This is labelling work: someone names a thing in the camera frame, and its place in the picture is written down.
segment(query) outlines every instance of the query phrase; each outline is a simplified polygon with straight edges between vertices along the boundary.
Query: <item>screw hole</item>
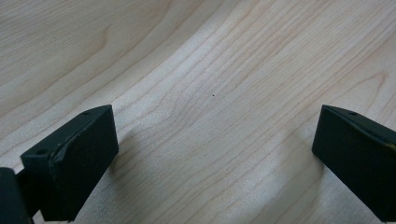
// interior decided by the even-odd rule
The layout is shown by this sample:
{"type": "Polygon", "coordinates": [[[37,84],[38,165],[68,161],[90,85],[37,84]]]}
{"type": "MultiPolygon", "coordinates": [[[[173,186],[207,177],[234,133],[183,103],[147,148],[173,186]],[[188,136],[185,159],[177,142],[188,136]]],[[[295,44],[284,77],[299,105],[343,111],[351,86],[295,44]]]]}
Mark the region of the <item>screw hole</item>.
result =
{"type": "Polygon", "coordinates": [[[44,154],[46,154],[48,151],[49,151],[48,149],[42,148],[42,149],[38,150],[35,154],[37,154],[37,155],[44,155],[44,154]]]}

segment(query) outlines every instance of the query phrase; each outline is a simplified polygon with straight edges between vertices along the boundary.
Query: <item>black clamp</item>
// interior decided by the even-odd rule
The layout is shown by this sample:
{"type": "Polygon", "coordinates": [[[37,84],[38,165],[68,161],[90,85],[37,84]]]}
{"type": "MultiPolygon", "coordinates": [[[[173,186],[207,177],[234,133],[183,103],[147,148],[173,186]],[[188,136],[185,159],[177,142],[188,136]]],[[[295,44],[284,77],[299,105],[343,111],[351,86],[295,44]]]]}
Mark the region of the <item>black clamp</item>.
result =
{"type": "Polygon", "coordinates": [[[119,152],[111,105],[87,110],[21,155],[17,175],[0,168],[0,223],[73,221],[119,152]]]}
{"type": "Polygon", "coordinates": [[[312,151],[381,221],[396,221],[396,132],[324,105],[312,151]]]}

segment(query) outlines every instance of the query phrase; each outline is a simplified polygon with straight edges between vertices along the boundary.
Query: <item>light wooden tabletop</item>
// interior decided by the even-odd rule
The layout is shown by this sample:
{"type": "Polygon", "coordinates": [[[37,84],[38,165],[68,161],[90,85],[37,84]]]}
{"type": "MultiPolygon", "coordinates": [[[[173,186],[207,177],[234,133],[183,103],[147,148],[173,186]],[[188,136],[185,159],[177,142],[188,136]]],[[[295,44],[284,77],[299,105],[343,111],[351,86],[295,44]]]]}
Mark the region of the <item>light wooden tabletop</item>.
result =
{"type": "Polygon", "coordinates": [[[112,104],[120,154],[76,223],[380,223],[311,146],[324,104],[396,129],[395,9],[1,1],[0,164],[112,104]]]}

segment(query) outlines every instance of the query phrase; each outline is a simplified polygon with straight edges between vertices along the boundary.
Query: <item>wooden surface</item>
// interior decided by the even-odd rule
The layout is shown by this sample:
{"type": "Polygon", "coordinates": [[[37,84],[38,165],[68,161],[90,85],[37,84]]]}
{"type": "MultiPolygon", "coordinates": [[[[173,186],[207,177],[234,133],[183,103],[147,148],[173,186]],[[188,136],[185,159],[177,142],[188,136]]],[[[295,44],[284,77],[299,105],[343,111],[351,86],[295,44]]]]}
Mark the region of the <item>wooden surface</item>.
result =
{"type": "Polygon", "coordinates": [[[395,9],[1,1],[0,164],[112,104],[120,155],[76,223],[380,223],[311,146],[323,104],[396,129],[395,9]]]}

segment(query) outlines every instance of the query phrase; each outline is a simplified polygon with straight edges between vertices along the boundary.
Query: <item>black plastic part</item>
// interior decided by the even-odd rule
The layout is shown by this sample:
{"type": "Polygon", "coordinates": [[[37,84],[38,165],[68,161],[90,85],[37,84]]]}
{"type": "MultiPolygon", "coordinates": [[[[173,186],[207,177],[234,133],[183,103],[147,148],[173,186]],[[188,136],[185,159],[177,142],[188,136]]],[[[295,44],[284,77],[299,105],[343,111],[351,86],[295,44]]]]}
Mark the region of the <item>black plastic part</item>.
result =
{"type": "MultiPolygon", "coordinates": [[[[118,152],[113,111],[104,105],[79,114],[23,153],[43,218],[74,220],[118,152]]],[[[24,198],[32,199],[31,193],[25,191],[24,198]]]]}
{"type": "Polygon", "coordinates": [[[14,171],[0,168],[0,223],[31,224],[14,171]]]}
{"type": "Polygon", "coordinates": [[[396,132],[324,105],[312,151],[381,221],[396,221],[396,132]]]}
{"type": "Polygon", "coordinates": [[[43,205],[45,192],[39,187],[37,181],[27,174],[26,170],[22,170],[17,174],[17,180],[27,213],[32,217],[43,205]]]}

